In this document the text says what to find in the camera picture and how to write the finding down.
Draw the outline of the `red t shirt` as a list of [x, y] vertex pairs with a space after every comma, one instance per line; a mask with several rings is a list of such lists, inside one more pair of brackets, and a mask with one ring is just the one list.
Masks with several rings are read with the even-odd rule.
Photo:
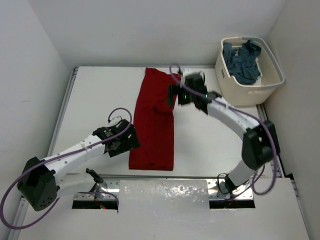
[[167, 104], [172, 76], [146, 68], [136, 100], [133, 125], [140, 147], [130, 151], [131, 170], [172, 171], [174, 169], [174, 108]]

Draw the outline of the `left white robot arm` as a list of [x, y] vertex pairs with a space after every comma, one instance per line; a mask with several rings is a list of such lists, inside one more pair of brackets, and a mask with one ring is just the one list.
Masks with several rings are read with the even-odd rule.
[[111, 158], [140, 147], [136, 128], [126, 119], [118, 117], [111, 125], [100, 127], [88, 137], [67, 150], [43, 160], [33, 157], [23, 169], [24, 177], [17, 188], [39, 212], [54, 200], [74, 193], [105, 190], [105, 181], [93, 169], [83, 174], [69, 173], [87, 161], [108, 154]]

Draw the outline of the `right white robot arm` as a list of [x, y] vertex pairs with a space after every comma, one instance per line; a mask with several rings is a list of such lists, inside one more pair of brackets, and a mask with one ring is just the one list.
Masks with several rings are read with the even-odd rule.
[[183, 76], [184, 83], [173, 77], [169, 85], [167, 103], [172, 106], [174, 97], [179, 105], [194, 106], [231, 129], [242, 140], [241, 159], [237, 166], [225, 174], [222, 182], [217, 182], [221, 194], [232, 194], [250, 178], [256, 177], [258, 170], [270, 161], [276, 161], [280, 153], [275, 125], [270, 120], [261, 121], [253, 115], [230, 105], [216, 91], [208, 91], [205, 75], [193, 72]]

